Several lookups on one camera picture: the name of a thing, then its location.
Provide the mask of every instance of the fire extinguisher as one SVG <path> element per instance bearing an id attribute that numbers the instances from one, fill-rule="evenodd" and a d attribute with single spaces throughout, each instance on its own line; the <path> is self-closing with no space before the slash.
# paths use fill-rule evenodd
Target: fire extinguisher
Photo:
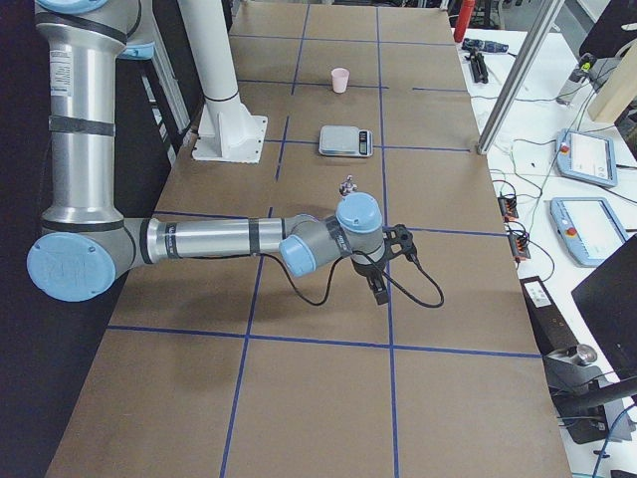
<path id="1" fill-rule="evenodd" d="M 471 15 L 474 13 L 475 6 L 476 0 L 464 0 L 462 2 L 460 15 L 458 16 L 458 21 L 456 22 L 456 30 L 454 31 L 454 40 L 456 41 L 456 43 L 462 42 L 465 38 L 465 32 L 467 31 L 467 27 L 469 26 L 469 21 L 471 20 Z"/>

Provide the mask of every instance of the light blue cap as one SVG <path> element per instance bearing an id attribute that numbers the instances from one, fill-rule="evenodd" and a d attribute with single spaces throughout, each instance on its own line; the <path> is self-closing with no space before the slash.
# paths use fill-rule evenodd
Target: light blue cap
<path id="1" fill-rule="evenodd" d="M 102 7 L 108 0 L 36 0 L 38 5 L 56 13 L 81 15 Z"/>
<path id="2" fill-rule="evenodd" d="M 150 60 L 155 54 L 155 42 L 143 45 L 126 45 L 118 58 L 122 60 Z"/>
<path id="3" fill-rule="evenodd" d="M 376 200 L 366 192 L 347 194 L 336 207 L 336 219 L 348 231 L 367 234 L 382 225 Z"/>
<path id="4" fill-rule="evenodd" d="M 27 269 L 38 288 L 66 302 L 92 299 L 115 280 L 110 254 L 87 236 L 70 232 L 38 239 L 29 251 Z"/>
<path id="5" fill-rule="evenodd" d="M 295 234 L 281 241 L 279 252 L 295 277 L 304 276 L 317 269 L 317 260 L 312 250 Z"/>

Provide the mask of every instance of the digital scale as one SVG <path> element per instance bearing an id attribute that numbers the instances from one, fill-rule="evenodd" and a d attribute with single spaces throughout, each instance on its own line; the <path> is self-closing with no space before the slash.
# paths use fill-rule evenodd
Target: digital scale
<path id="1" fill-rule="evenodd" d="M 563 129 L 557 136 L 555 154 L 557 169 L 562 176 L 603 187 L 617 185 L 612 139 Z"/>
<path id="2" fill-rule="evenodd" d="M 550 215 L 570 255 L 584 267 L 597 267 L 628 240 L 603 197 L 555 197 Z"/>
<path id="3" fill-rule="evenodd" d="M 356 126 L 323 126 L 318 152 L 323 156 L 370 157 L 373 155 L 371 131 Z"/>

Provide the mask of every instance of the white desk surface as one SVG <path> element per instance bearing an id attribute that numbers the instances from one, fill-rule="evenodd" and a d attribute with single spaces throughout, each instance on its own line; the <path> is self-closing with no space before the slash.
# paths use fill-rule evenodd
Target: white desk surface
<path id="1" fill-rule="evenodd" d="M 520 50 L 525 35 L 525 32 L 468 30 L 466 37 L 508 44 L 510 46 L 509 51 L 516 54 Z M 510 55 L 486 54 L 485 61 L 490 70 L 489 83 L 486 85 L 474 84 L 469 62 L 464 59 L 467 52 L 460 50 L 460 47 L 458 49 L 467 88 L 472 96 L 472 107 L 478 128 L 482 131 L 496 101 L 473 97 L 496 97 L 500 93 L 515 58 Z M 556 33 L 549 34 L 517 98 L 527 100 L 554 99 L 575 64 L 576 60 L 563 37 Z M 493 179 L 505 179 L 510 182 L 516 188 L 517 194 L 537 195 L 538 190 L 536 188 L 514 175 L 514 163 L 511 155 L 514 140 L 528 139 L 535 142 L 546 142 L 554 139 L 557 132 L 563 128 L 570 126 L 576 128 L 579 123 L 580 112 L 583 111 L 582 105 L 586 103 L 591 92 L 590 85 L 583 87 L 569 107 L 561 106 L 555 101 L 514 102 L 494 146 L 488 153 L 489 167 L 492 170 Z M 635 158 L 614 126 L 608 123 L 596 123 L 590 119 L 588 114 L 584 114 L 580 130 L 586 131 L 599 128 L 605 129 L 599 131 L 598 134 L 613 138 L 618 164 L 637 165 Z M 547 145 L 535 145 L 515 141 L 513 154 L 515 169 L 518 174 L 535 184 L 542 184 L 546 174 L 549 174 L 540 203 L 534 214 L 531 240 L 546 249 L 555 262 L 555 271 L 545 283 L 545 286 L 575 336 L 582 343 L 596 347 L 600 353 L 599 346 L 588 330 L 570 295 L 570 291 L 587 277 L 593 269 L 578 267 L 568 255 L 562 241 L 555 232 L 555 227 L 549 215 L 548 203 L 551 198 L 556 196 L 605 197 L 626 229 L 637 228 L 637 206 L 608 193 L 600 187 L 560 177 L 555 168 L 548 171 L 554 158 L 554 148 L 554 142 Z M 613 188 L 613 191 L 637 200 L 637 171 L 621 169 L 618 171 L 618 175 L 619 184 Z M 494 187 L 497 192 L 500 191 L 501 187 L 503 192 L 511 192 L 509 187 L 502 183 L 496 182 Z M 520 221 L 526 228 L 531 226 L 534 205 L 535 201 L 531 198 L 519 198 Z M 531 259 L 520 264 L 518 273 L 520 278 L 535 275 L 545 278 L 550 273 L 550 268 L 548 258 L 535 246 L 531 245 Z M 600 353 L 597 365 L 602 371 L 611 370 L 608 361 L 602 353 Z M 608 377 L 610 380 L 616 379 L 613 374 Z M 635 420 L 636 416 L 636 413 L 631 413 L 633 420 Z M 593 454 L 593 450 L 598 450 L 601 447 L 601 442 L 577 445 L 571 440 L 567 430 L 562 430 L 562 438 L 571 470 L 574 473 L 590 475 L 596 461 L 596 455 Z M 611 469 L 622 469 L 637 473 L 637 433 L 633 433 L 633 441 L 613 442 L 609 445 L 607 451 L 611 456 L 603 460 L 598 476 L 609 477 Z"/>

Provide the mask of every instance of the paper cup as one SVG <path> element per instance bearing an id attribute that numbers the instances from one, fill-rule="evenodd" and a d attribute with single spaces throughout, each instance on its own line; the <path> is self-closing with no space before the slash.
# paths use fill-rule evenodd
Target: paper cup
<path id="1" fill-rule="evenodd" d="M 345 93 L 349 80 L 349 70 L 345 68 L 334 68 L 331 71 L 331 88 L 335 93 Z"/>

